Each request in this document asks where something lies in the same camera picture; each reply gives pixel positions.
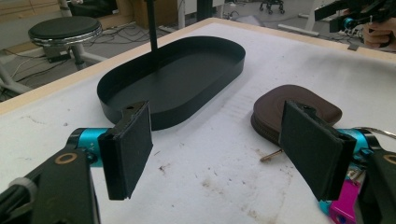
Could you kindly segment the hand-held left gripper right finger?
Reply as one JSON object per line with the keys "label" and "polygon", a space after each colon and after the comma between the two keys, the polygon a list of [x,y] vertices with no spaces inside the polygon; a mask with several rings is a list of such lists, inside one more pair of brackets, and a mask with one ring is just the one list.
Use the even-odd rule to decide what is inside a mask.
{"label": "hand-held left gripper right finger", "polygon": [[279,144],[318,201],[339,198],[357,144],[354,137],[335,130],[314,108],[286,101]]}

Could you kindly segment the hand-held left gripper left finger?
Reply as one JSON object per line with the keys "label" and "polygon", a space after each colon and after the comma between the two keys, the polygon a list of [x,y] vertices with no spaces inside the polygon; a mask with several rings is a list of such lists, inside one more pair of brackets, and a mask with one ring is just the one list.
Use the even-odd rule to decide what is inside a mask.
{"label": "hand-held left gripper left finger", "polygon": [[149,103],[122,109],[120,120],[101,134],[98,142],[109,199],[130,198],[153,147]]}

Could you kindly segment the brown leather zip pouch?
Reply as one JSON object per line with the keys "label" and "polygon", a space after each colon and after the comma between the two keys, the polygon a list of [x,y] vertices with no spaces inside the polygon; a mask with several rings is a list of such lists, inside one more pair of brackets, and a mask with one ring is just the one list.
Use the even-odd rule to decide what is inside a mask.
{"label": "brown leather zip pouch", "polygon": [[331,126],[342,117],[341,109],[303,87],[283,85],[268,91],[255,102],[250,122],[260,136],[278,146],[284,153],[286,152],[279,144],[279,135],[286,101],[314,108],[317,116]]}

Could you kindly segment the black oval metal tray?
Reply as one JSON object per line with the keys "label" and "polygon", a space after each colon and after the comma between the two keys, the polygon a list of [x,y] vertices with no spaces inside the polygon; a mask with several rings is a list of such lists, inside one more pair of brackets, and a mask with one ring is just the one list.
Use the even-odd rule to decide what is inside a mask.
{"label": "black oval metal tray", "polygon": [[126,106],[148,101],[151,129],[167,129],[190,118],[235,80],[245,57],[241,45],[225,38],[181,38],[107,72],[97,95],[112,123]]}

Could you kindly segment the office chair wheel base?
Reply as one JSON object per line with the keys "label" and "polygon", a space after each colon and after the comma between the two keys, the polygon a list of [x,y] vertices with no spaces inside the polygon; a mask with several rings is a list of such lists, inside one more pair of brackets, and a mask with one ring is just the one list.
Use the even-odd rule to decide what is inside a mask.
{"label": "office chair wheel base", "polygon": [[261,2],[261,4],[260,4],[259,10],[260,11],[266,10],[268,14],[272,14],[273,13],[273,10],[272,10],[273,6],[278,6],[278,11],[281,14],[285,13],[284,2],[282,0],[263,0]]}

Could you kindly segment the white foam mat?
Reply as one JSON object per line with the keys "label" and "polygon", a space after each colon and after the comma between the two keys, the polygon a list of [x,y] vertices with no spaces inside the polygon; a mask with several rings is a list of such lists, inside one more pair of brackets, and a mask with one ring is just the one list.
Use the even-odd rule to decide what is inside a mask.
{"label": "white foam mat", "polygon": [[[246,52],[242,74],[191,118],[152,135],[132,197],[112,201],[92,177],[102,224],[330,224],[290,160],[250,125],[254,102],[284,84],[342,109],[340,126],[374,127],[396,151],[396,53],[210,19],[161,38],[230,39]],[[0,191],[60,150],[79,127],[105,127],[98,80],[148,51],[131,49],[0,104]]]}

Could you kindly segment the black T-shaped stand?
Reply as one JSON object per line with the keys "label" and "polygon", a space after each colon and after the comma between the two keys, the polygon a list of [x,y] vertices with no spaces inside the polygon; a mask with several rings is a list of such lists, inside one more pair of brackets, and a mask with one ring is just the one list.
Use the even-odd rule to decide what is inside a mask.
{"label": "black T-shaped stand", "polygon": [[147,12],[148,12],[149,42],[150,42],[151,51],[154,52],[158,49],[154,0],[146,0],[146,1],[147,1]]}

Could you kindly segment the black round stool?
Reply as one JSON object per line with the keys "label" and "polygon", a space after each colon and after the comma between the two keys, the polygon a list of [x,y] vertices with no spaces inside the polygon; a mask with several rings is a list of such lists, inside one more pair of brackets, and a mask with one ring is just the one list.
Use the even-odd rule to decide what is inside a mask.
{"label": "black round stool", "polygon": [[106,58],[86,52],[82,43],[103,32],[99,20],[84,16],[71,16],[42,21],[29,29],[31,41],[40,47],[69,47],[78,70],[86,68],[85,61],[99,63]]}

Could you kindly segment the white desk leg frame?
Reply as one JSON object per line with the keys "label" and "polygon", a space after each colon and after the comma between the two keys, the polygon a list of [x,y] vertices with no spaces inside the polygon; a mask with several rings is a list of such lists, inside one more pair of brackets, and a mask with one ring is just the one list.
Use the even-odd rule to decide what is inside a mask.
{"label": "white desk leg frame", "polygon": [[177,0],[177,23],[178,28],[185,27],[185,0]]}

